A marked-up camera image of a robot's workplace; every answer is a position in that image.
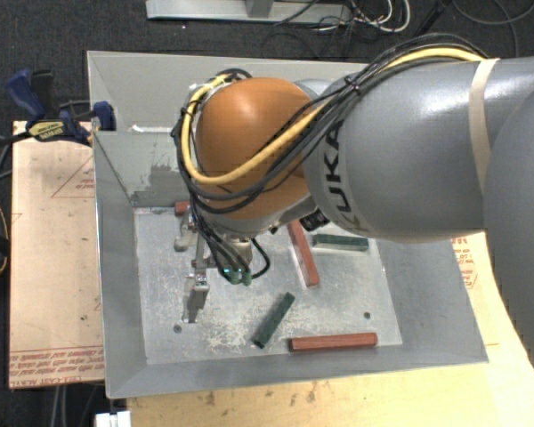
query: black floor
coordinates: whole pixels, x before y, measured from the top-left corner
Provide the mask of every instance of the black floor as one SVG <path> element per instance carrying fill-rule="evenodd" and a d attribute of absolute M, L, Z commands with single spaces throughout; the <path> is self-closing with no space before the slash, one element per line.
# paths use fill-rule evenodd
<path fill-rule="evenodd" d="M 274 28 L 259 23 L 149 22 L 145 1 L 0 0 L 0 134 L 8 134 L 14 119 L 26 117 L 4 90 L 5 80 L 22 68 L 52 69 L 57 93 L 60 100 L 65 101 L 87 97 L 85 53 L 88 50 L 366 62 L 387 47 L 411 38 L 436 0 L 409 0 L 412 11 L 409 28 L 392 36 L 377 36 L 371 28 L 359 28 L 346 36 L 343 31 L 320 35 L 293 25 Z M 478 18 L 504 19 L 502 10 L 491 0 L 458 2 L 462 9 Z M 533 0 L 499 2 L 514 17 L 530 8 Z M 368 5 L 372 4 L 379 2 L 368 0 Z M 534 55 L 534 10 L 513 26 L 488 26 L 464 18 L 450 6 L 432 31 L 463 36 L 494 57 Z M 8 158 L 4 170 L 10 166 Z M 0 181 L 0 203 L 7 216 L 10 201 L 11 181 L 6 178 Z M 49 425 L 55 388 L 7 389 L 8 285 L 9 273 L 6 272 L 0 277 L 0 418 L 12 427 Z M 78 425 L 91 394 L 91 413 L 109 410 L 103 393 L 102 387 L 70 386 L 67 389 L 68 425 Z"/>

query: blue clamp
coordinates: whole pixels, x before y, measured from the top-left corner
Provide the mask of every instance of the blue clamp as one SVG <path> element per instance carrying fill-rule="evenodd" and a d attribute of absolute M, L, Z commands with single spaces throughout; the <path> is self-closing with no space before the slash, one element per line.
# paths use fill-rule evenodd
<path fill-rule="evenodd" d="M 26 131 L 38 141 L 73 141 L 90 145 L 91 132 L 74 120 L 67 110 L 60 111 L 57 118 L 45 118 L 47 111 L 32 89 L 27 69 L 19 71 L 8 80 L 6 91 L 18 106 L 29 112 L 30 119 L 26 123 Z M 117 129 L 113 108 L 106 101 L 94 103 L 91 117 L 99 119 L 101 130 Z"/>

